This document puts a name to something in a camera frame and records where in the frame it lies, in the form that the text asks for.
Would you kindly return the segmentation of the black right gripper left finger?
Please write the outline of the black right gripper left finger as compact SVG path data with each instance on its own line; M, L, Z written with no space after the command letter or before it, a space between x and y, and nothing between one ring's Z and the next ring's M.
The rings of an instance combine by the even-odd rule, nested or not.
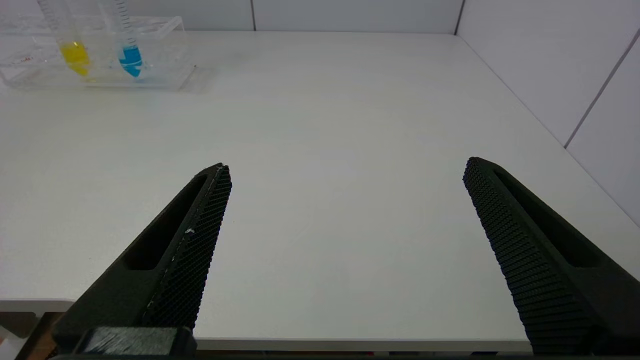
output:
M197 173L58 320L58 355L192 357L232 189L227 165Z

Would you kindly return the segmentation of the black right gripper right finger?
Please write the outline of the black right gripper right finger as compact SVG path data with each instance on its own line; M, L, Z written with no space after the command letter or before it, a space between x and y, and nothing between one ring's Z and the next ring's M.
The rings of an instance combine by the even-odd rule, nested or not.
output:
M535 356L639 355L637 278L498 164L462 182Z

